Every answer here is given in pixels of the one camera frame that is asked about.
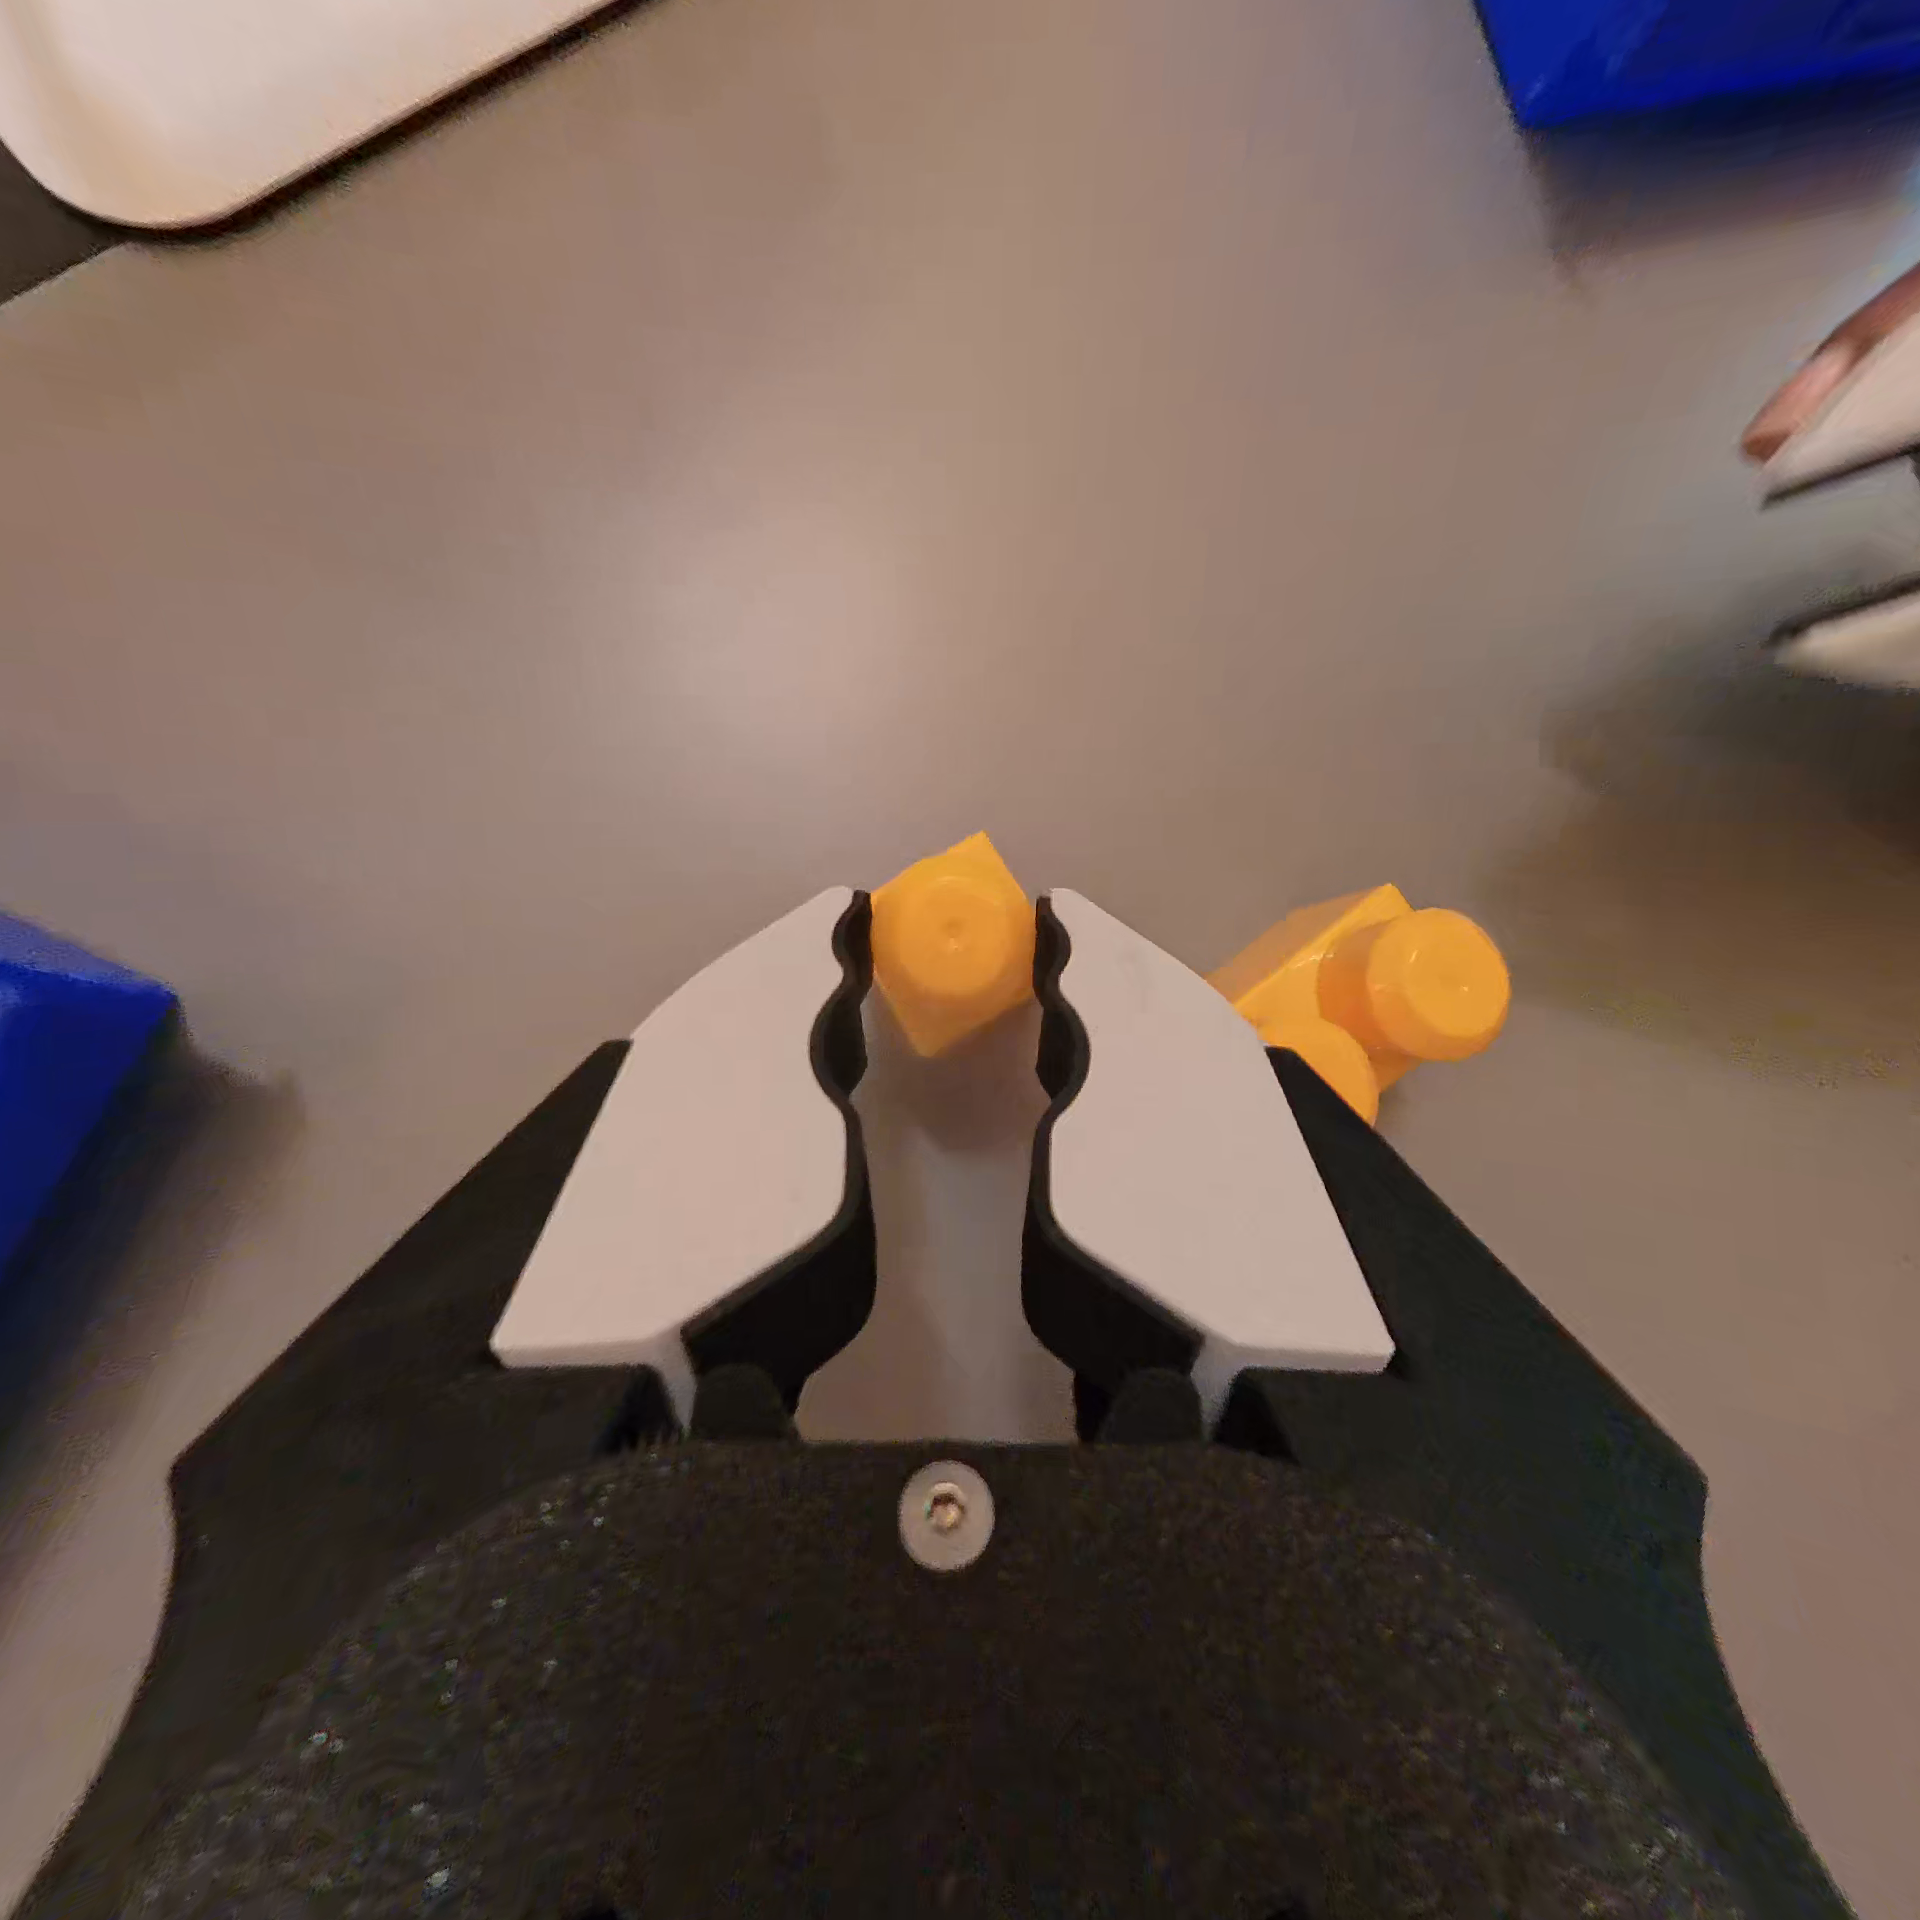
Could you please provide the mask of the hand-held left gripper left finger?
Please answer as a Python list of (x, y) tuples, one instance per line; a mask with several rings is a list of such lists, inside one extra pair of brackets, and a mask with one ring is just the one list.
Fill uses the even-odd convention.
[(645, 1369), (680, 1425), (759, 1368), (792, 1408), (877, 1289), (854, 1090), (870, 898), (828, 888), (630, 1033), (491, 1333), (507, 1369)]

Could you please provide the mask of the yellow two-stud mega block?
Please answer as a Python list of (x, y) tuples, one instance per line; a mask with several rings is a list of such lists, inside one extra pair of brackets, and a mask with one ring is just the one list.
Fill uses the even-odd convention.
[(1207, 982), (1364, 1122), (1407, 1073), (1485, 1052), (1510, 1002), (1507, 961), (1479, 924), (1390, 882), (1291, 909)]

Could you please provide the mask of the white sign stand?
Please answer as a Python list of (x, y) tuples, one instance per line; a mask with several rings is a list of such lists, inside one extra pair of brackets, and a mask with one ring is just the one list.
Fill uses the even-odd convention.
[(216, 224), (605, 3), (4, 3), (2, 139), (74, 211)]

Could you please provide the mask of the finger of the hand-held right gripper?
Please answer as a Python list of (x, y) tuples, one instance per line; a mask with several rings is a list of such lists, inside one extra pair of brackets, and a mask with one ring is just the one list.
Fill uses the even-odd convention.
[(1917, 451), (1917, 269), (1843, 317), (1747, 422), (1763, 508), (1832, 490)]
[(1795, 616), (1767, 637), (1767, 653), (1803, 678), (1917, 691), (1917, 578), (1848, 592)]

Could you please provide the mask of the yellow one-stud mega block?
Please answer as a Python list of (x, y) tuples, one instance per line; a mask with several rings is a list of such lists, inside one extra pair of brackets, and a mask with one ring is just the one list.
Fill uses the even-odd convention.
[(986, 833), (870, 892), (872, 987), (923, 1061), (1028, 1003), (1035, 940), (1035, 906)]

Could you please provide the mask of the blue plastic bin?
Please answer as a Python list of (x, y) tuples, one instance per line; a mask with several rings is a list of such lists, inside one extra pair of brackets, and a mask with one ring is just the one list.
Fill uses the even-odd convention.
[(6, 1302), (87, 1203), (179, 1024), (181, 998), (159, 978), (2, 917)]
[(1476, 3), (1524, 131), (1917, 70), (1916, 3)]

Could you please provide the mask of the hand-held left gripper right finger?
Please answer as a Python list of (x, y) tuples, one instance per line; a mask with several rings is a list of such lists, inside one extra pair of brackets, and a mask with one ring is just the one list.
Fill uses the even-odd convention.
[(1022, 1309), (1077, 1394), (1175, 1374), (1216, 1429), (1245, 1374), (1384, 1374), (1394, 1338), (1256, 1030), (1064, 888), (1037, 900), (1034, 993)]

